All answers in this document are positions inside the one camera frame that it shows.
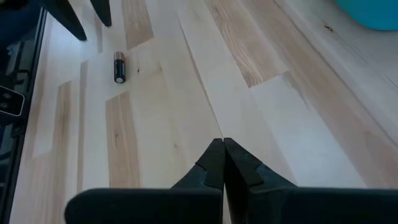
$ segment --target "black object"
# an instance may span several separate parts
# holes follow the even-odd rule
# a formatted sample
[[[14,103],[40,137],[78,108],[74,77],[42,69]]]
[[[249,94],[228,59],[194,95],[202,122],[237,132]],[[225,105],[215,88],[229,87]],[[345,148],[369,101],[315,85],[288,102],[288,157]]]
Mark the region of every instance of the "black object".
[[[67,223],[221,223],[224,144],[215,139],[192,169],[168,190],[97,189],[67,205]]]
[[[29,3],[29,0],[5,0],[3,3],[0,3],[0,10],[19,10],[20,8],[26,6]]]
[[[83,26],[68,0],[37,0],[56,20],[67,28],[77,39],[87,40]],[[91,0],[99,19],[105,26],[111,26],[109,0]]]
[[[124,54],[116,52],[114,55],[114,77],[116,83],[124,83],[126,81],[126,66],[124,64]]]
[[[90,0],[95,13],[97,13],[99,19],[102,23],[110,27],[112,25],[111,17],[111,7],[109,5],[109,0]]]
[[[223,182],[234,224],[398,223],[398,190],[296,187],[230,138],[215,139],[170,190],[89,190],[69,202],[65,219],[221,223]]]
[[[27,121],[29,117],[29,108],[32,103],[32,96],[34,90],[34,80],[36,76],[40,48],[42,44],[42,37],[44,33],[45,17],[47,12],[44,9],[40,9],[38,17],[32,17],[37,24],[35,34],[35,47],[32,58],[31,67],[29,69],[29,78],[27,79],[26,89],[23,91],[25,96],[25,103],[22,115],[18,121],[13,123],[13,134],[12,134],[12,147],[11,154],[9,156],[9,167],[6,174],[6,181],[4,187],[2,187],[2,194],[0,196],[0,223],[9,223],[12,202],[14,198],[15,187],[17,183],[17,176],[19,171],[19,164],[22,156],[22,148],[24,145],[24,139],[26,132]]]

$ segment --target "light wood plank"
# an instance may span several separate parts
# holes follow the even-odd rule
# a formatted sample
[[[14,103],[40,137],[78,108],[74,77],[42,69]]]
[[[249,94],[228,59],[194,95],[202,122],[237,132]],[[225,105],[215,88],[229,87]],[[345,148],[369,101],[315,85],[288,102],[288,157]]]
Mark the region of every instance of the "light wood plank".
[[[47,61],[42,70],[46,75],[40,80],[45,94],[38,111],[33,157],[51,151],[58,86],[77,77],[80,70],[80,41],[57,21],[52,23],[50,38]]]
[[[197,78],[172,1],[147,1],[187,164],[194,164],[220,129]]]
[[[131,104],[136,127],[141,187],[169,188],[193,164],[185,149],[172,113],[156,42],[151,39],[126,55],[131,77]]]
[[[203,1],[179,1],[178,17],[223,136],[233,138],[285,178],[289,165]]]
[[[127,49],[154,37],[145,0],[122,0]]]
[[[54,158],[53,183],[49,184],[52,191],[51,207],[53,208],[52,223],[63,222],[63,210],[65,206],[67,158],[70,138],[70,113],[71,113],[71,82],[60,85],[57,96],[57,109],[55,110],[54,134],[52,141],[52,153]]]
[[[80,65],[80,82],[79,82],[79,128],[78,128],[78,155],[77,155],[77,180],[76,191],[83,190],[83,167],[84,167],[84,141],[85,141],[85,100],[87,87],[88,61],[84,61]]]
[[[110,62],[104,62],[104,57],[100,55],[88,61],[86,88],[82,92],[85,94],[81,103],[85,115],[80,120],[84,125],[82,190],[109,187],[104,82],[113,82],[113,78],[107,69],[97,66],[102,63],[110,66]]]
[[[96,13],[90,1],[87,0],[81,1],[79,6],[74,6],[73,9],[75,10],[75,13],[78,16],[87,36],[87,40],[80,43],[81,59],[88,60],[91,57],[98,55],[97,46],[99,37],[97,36],[97,25],[95,21]]]
[[[242,0],[368,187],[394,187],[396,145],[273,1]]]
[[[129,93],[125,92],[107,100],[105,110],[109,186],[113,188],[139,187],[137,138]]]
[[[24,140],[24,153],[22,153],[22,159],[27,161],[33,158],[35,137],[38,132],[37,123],[39,122],[40,106],[44,95],[44,83],[47,77],[47,72],[45,70],[49,60],[48,54],[53,23],[54,18],[50,14],[47,14],[42,40],[42,49],[40,51],[40,61],[36,72],[35,91],[32,95],[29,120],[26,128],[27,134]]]
[[[78,80],[59,86],[52,150],[20,167],[13,205],[18,212],[10,223],[63,223],[65,205],[76,194],[77,89]]]
[[[239,1],[206,0],[205,3],[249,87],[287,71]]]
[[[104,25],[101,22],[101,19],[98,17],[97,14],[94,15],[94,23],[95,23],[95,36],[97,40],[97,51],[98,53],[102,53],[103,51],[103,40],[102,40],[102,29]]]
[[[289,72],[251,91],[299,186],[366,186]]]
[[[103,52],[115,53],[127,50],[126,31],[123,22],[123,9],[121,0],[110,0],[112,26],[102,31]]]
[[[332,1],[279,1],[295,25],[398,143],[398,33],[367,29]]]

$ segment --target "black leg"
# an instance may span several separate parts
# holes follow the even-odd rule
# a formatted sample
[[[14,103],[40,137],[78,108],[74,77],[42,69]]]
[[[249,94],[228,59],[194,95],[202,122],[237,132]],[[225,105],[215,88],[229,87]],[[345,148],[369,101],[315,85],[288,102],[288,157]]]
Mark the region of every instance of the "black leg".
[[[85,30],[68,0],[37,0],[56,20],[67,28],[77,39],[87,40]]]
[[[90,0],[90,1],[99,19],[101,19],[102,23],[107,27],[111,26],[112,18],[111,18],[111,8],[109,6],[109,0]]]

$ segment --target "battery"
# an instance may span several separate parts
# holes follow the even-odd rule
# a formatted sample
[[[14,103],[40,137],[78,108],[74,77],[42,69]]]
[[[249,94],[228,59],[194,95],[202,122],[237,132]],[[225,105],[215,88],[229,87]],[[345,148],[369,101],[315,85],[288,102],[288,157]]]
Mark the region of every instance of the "battery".
[[[126,68],[124,63],[124,54],[116,52],[114,54],[114,77],[116,83],[124,83],[126,81]]]

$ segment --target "dark metal frame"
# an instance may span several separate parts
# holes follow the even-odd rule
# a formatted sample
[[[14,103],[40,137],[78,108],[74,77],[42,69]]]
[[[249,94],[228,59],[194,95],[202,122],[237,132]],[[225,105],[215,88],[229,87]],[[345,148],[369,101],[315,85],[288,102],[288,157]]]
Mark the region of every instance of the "dark metal frame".
[[[18,122],[19,125],[15,126],[13,130],[14,142],[12,145],[10,164],[9,164],[9,169],[7,171],[5,188],[0,201],[0,223],[4,224],[9,223],[12,203],[14,200],[19,164],[21,163],[22,148],[24,145],[25,132],[29,117],[29,108],[32,103],[32,96],[35,84],[34,80],[36,77],[37,66],[39,64],[39,56],[40,56],[40,49],[42,46],[46,15],[47,11],[41,9],[36,28],[34,57],[32,65],[30,66],[31,76],[28,79],[28,89],[26,91],[26,99],[24,104],[24,107],[27,109],[26,113],[23,113],[22,116],[20,117],[20,121]]]

